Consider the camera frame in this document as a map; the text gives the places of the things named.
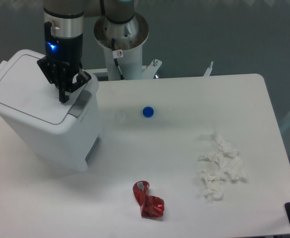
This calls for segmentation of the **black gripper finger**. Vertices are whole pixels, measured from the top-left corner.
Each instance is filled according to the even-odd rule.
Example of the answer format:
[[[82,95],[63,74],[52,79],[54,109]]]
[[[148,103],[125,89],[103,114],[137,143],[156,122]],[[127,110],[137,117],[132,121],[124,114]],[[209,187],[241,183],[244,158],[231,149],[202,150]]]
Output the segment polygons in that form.
[[[59,61],[50,57],[43,57],[37,60],[37,64],[50,84],[58,89],[58,99],[61,103],[69,100],[72,91],[73,76],[70,74],[69,62]]]
[[[70,65],[68,71],[68,91],[73,93],[91,79],[91,75],[82,69],[82,65]]]

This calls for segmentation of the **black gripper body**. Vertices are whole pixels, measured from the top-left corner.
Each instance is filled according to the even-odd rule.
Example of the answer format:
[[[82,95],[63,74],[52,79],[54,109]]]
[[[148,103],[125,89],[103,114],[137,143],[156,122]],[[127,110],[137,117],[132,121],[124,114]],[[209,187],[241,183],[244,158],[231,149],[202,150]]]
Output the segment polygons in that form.
[[[46,56],[57,62],[66,62],[70,71],[78,72],[82,67],[83,34],[72,38],[53,36],[52,26],[50,21],[44,23]]]

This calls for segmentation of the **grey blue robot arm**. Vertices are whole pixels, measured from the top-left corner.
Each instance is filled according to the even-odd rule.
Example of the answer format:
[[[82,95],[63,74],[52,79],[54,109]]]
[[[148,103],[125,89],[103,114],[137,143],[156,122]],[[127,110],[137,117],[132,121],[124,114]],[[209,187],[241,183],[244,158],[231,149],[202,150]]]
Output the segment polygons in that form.
[[[37,61],[50,84],[58,89],[61,103],[87,83],[91,76],[82,69],[85,17],[105,16],[113,23],[134,17],[132,0],[45,0],[44,37],[46,55]]]

